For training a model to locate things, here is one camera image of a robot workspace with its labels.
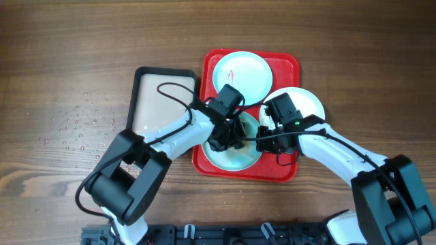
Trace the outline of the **light green plate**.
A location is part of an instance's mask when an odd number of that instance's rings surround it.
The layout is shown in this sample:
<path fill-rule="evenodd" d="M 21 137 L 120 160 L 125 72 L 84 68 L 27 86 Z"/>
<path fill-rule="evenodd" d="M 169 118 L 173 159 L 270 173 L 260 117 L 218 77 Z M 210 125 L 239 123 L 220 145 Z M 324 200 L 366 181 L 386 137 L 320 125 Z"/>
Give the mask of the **light green plate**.
<path fill-rule="evenodd" d="M 243 112 L 240 119 L 245 127 L 247 137 L 255 137 L 259 122 L 250 114 Z M 202 150 L 206 158 L 219 169 L 226 171 L 238 172 L 254 165 L 262 156 L 262 153 L 256 150 L 255 142 L 242 141 L 243 147 L 235 149 L 228 148 L 223 152 L 215 152 L 211 145 L 206 142 L 202 145 Z"/>

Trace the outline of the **white plate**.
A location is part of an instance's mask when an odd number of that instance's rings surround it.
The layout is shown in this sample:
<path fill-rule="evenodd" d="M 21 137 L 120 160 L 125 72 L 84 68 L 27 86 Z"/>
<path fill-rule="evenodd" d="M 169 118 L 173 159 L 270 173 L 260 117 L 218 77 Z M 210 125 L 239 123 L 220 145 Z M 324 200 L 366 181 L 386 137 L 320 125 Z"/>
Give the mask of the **white plate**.
<path fill-rule="evenodd" d="M 313 114 L 323 120 L 326 119 L 326 114 L 321 101 L 313 93 L 303 88 L 280 88 L 279 90 L 274 91 L 270 95 L 268 95 L 265 98 L 264 103 L 284 93 L 290 96 L 290 99 L 292 100 L 296 109 L 301 112 L 304 118 Z"/>

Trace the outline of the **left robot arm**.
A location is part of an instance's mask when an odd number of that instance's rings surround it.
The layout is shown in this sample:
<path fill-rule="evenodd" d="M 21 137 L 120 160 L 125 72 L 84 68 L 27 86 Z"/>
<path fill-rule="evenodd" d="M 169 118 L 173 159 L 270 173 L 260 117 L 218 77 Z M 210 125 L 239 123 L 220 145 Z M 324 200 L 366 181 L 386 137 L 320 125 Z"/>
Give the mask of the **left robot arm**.
<path fill-rule="evenodd" d="M 243 95 L 226 84 L 207 102 L 195 97 L 185 106 L 185 114 L 164 129 L 144 135 L 121 131 L 75 195 L 79 198 L 86 191 L 102 208 L 96 215 L 111 225 L 110 237 L 102 241 L 137 244 L 145 236 L 148 227 L 143 214 L 173 160 L 190 148 L 205 142 L 215 152 L 239 148 L 235 129 L 242 125 L 234 111 L 244 102 Z"/>

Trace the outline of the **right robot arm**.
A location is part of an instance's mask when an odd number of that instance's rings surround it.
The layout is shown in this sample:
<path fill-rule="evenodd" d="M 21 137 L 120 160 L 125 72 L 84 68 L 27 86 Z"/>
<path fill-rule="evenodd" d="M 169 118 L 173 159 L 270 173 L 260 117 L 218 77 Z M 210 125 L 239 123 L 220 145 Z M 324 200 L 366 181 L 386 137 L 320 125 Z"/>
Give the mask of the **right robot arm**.
<path fill-rule="evenodd" d="M 326 225 L 335 244 L 421 244 L 435 230 L 435 209 L 409 158 L 360 147 L 319 116 L 303 116 L 287 93 L 264 104 L 275 127 L 259 127 L 259 151 L 306 156 L 351 187 L 355 209 L 335 214 Z"/>

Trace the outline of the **red plastic tray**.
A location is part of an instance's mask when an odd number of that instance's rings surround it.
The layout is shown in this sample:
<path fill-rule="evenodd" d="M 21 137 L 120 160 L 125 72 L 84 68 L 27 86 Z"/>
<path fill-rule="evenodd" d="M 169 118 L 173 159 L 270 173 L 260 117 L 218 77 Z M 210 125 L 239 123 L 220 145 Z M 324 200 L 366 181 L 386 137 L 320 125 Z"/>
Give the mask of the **red plastic tray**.
<path fill-rule="evenodd" d="M 204 58 L 202 80 L 200 85 L 200 98 L 206 99 L 217 95 L 213 87 L 213 70 L 216 64 L 233 49 L 214 49 Z M 300 86 L 300 65 L 290 54 L 280 52 L 256 51 L 257 55 L 266 60 L 272 71 L 272 88 L 274 92 L 285 87 Z M 298 164 L 296 154 L 281 154 L 280 162 L 276 155 L 264 153 L 251 167 L 241 171 L 226 171 L 214 166 L 204 154 L 201 146 L 193 148 L 192 163 L 198 173 L 205 176 L 222 178 L 237 178 L 242 180 L 287 182 L 297 173 Z"/>

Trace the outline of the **black tray with soapy water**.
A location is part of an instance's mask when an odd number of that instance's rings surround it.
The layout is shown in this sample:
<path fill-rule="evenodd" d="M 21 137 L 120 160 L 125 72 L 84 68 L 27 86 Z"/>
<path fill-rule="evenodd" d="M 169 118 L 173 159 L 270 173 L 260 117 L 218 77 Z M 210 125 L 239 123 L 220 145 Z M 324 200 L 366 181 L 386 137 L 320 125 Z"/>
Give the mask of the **black tray with soapy water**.
<path fill-rule="evenodd" d="M 152 133 L 171 125 L 185 115 L 180 102 L 193 101 L 196 75 L 190 69 L 139 67 L 134 75 L 126 128 L 138 135 Z"/>

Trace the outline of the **light blue plate far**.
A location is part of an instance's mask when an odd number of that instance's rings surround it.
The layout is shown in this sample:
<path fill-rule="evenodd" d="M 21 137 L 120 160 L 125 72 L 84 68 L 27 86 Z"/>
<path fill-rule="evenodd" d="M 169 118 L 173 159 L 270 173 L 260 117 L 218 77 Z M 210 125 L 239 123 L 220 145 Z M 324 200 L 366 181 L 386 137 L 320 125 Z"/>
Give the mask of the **light blue plate far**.
<path fill-rule="evenodd" d="M 261 102 L 273 85 L 273 73 L 259 55 L 247 51 L 231 52 L 213 70 L 213 86 L 219 93 L 229 84 L 245 98 L 245 105 Z"/>

